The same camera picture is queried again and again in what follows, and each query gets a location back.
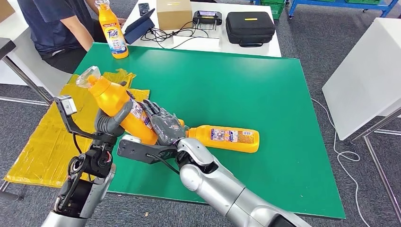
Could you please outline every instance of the black carrying case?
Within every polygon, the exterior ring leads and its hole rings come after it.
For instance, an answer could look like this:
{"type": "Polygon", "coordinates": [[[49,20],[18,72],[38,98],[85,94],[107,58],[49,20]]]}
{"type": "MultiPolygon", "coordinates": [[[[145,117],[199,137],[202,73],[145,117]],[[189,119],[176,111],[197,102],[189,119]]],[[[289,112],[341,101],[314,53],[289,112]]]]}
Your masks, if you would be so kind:
{"type": "Polygon", "coordinates": [[[270,42],[276,27],[266,12],[229,12],[226,30],[230,43],[258,47],[270,42]]]}

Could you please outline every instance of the white table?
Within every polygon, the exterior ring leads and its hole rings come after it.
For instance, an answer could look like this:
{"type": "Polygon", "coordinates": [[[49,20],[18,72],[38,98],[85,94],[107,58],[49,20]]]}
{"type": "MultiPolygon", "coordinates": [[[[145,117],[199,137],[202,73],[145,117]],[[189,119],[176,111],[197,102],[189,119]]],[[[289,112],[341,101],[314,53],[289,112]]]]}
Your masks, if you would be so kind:
{"type": "MultiPolygon", "coordinates": [[[[51,67],[42,60],[35,49],[17,0],[8,0],[15,13],[0,23],[0,37],[11,39],[17,46],[7,56],[36,85],[44,87],[52,96],[57,96],[70,79],[71,74],[51,67]]],[[[15,73],[0,63],[0,83],[26,85],[15,73]]]]}
{"type": "Polygon", "coordinates": [[[322,90],[340,140],[374,117],[385,116],[352,141],[364,139],[401,223],[400,206],[368,137],[373,132],[401,135],[381,129],[401,114],[400,28],[400,19],[376,18],[322,90]]]}
{"type": "MultiPolygon", "coordinates": [[[[150,17],[155,24],[156,28],[159,28],[158,19],[157,19],[157,8],[156,8],[156,0],[139,0],[134,9],[132,10],[130,16],[127,19],[127,22],[122,27],[122,31],[125,32],[125,29],[128,25],[139,18],[139,7],[138,4],[140,3],[148,3],[149,8],[155,8],[155,12],[150,17]]],[[[196,12],[198,10],[204,11],[218,11],[222,14],[223,23],[217,26],[216,31],[207,31],[210,37],[219,38],[219,48],[217,49],[208,49],[207,51],[211,52],[226,52],[226,53],[240,53],[240,54],[251,54],[251,55],[261,55],[261,56],[271,56],[271,57],[281,57],[279,41],[277,39],[277,34],[274,34],[272,40],[264,44],[262,47],[250,47],[250,48],[243,48],[237,44],[231,44],[228,41],[227,32],[226,32],[226,16],[229,12],[249,12],[249,11],[264,11],[267,12],[273,20],[271,15],[271,9],[269,6],[255,6],[255,5],[237,5],[237,4],[221,4],[221,3],[204,3],[204,2],[191,2],[192,5],[192,12],[196,12]]],[[[196,31],[195,35],[205,35],[201,31],[196,31]]],[[[177,49],[187,49],[187,50],[199,50],[204,51],[205,49],[198,46],[196,39],[192,39],[188,41],[191,45],[183,45],[178,47],[177,49]]],[[[165,48],[171,48],[177,46],[177,44],[173,43],[173,39],[167,39],[161,43],[165,48]]],[[[157,47],[160,46],[153,41],[142,41],[138,39],[132,45],[135,46],[146,46],[146,47],[157,47]]]]}

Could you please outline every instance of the green tabletop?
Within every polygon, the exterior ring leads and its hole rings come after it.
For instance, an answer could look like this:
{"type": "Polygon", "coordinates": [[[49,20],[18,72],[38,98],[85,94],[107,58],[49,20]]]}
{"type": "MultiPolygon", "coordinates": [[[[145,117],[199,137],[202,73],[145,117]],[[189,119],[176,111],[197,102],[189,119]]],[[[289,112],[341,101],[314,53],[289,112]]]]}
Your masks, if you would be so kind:
{"type": "MultiPolygon", "coordinates": [[[[250,190],[283,209],[345,218],[309,91],[298,59],[129,47],[114,59],[94,44],[76,70],[123,68],[137,76],[131,87],[150,89],[150,99],[190,127],[255,129],[256,153],[209,150],[250,190]]],[[[114,153],[117,173],[109,191],[204,202],[162,163],[147,165],[114,153]]]]}

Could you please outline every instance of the yellow plastic sheet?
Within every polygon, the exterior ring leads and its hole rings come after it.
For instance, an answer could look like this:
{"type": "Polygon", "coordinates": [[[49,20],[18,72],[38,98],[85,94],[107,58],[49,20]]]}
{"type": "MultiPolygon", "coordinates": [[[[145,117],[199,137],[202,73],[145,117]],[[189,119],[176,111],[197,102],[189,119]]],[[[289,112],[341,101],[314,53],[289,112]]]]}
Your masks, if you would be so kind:
{"type": "MultiPolygon", "coordinates": [[[[123,69],[117,71],[117,73],[105,72],[103,76],[117,83],[127,81],[126,87],[128,87],[135,75],[123,69]]],[[[92,133],[95,131],[94,120],[98,106],[86,88],[75,85],[76,78],[77,75],[71,77],[60,95],[72,96],[78,111],[72,118],[82,130],[92,133]]],[[[128,90],[138,101],[149,98],[149,90],[128,90]]],[[[86,151],[91,140],[77,136],[77,142],[81,150],[86,151]]],[[[4,180],[61,187],[67,178],[67,165],[70,159],[78,154],[72,135],[66,131],[57,106],[53,103],[4,180]]]]}

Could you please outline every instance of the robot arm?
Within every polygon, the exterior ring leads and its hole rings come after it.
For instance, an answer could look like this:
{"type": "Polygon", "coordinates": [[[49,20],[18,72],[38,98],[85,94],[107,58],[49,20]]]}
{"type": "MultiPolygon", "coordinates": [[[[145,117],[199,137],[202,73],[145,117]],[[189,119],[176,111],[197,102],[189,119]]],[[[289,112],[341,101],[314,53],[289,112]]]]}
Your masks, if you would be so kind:
{"type": "Polygon", "coordinates": [[[95,120],[96,132],[90,134],[82,131],[74,123],[72,115],[77,109],[70,96],[59,96],[54,100],[74,142],[76,143],[76,135],[93,141],[87,152],[71,159],[67,169],[67,180],[42,227],[83,227],[105,197],[115,175],[116,166],[113,164],[111,153],[117,137],[124,133],[120,123],[130,112],[132,102],[127,102],[114,117],[109,117],[99,110],[95,120]],[[81,179],[83,173],[91,175],[93,179],[81,179]]]}
{"type": "MultiPolygon", "coordinates": [[[[57,97],[55,102],[67,131],[73,136],[91,138],[93,142],[86,153],[71,159],[67,180],[42,227],[83,227],[105,197],[114,177],[116,166],[111,152],[117,137],[124,131],[119,124],[130,112],[132,102],[126,103],[113,118],[98,114],[95,123],[97,132],[93,134],[82,131],[73,122],[71,115],[77,110],[70,96],[57,97]],[[95,179],[82,180],[83,173],[95,176],[95,179]]],[[[125,135],[118,146],[119,156],[148,164],[175,158],[184,186],[197,193],[235,226],[310,227],[297,215],[264,201],[248,190],[198,140],[182,138],[183,129],[181,131],[175,116],[157,105],[151,109],[159,110],[158,113],[146,110],[151,121],[152,118],[158,119],[157,116],[164,119],[157,125],[162,132],[158,133],[160,145],[144,145],[139,138],[125,135]]]]}
{"type": "Polygon", "coordinates": [[[197,139],[178,142],[182,183],[238,227],[310,227],[246,188],[197,139]]]}

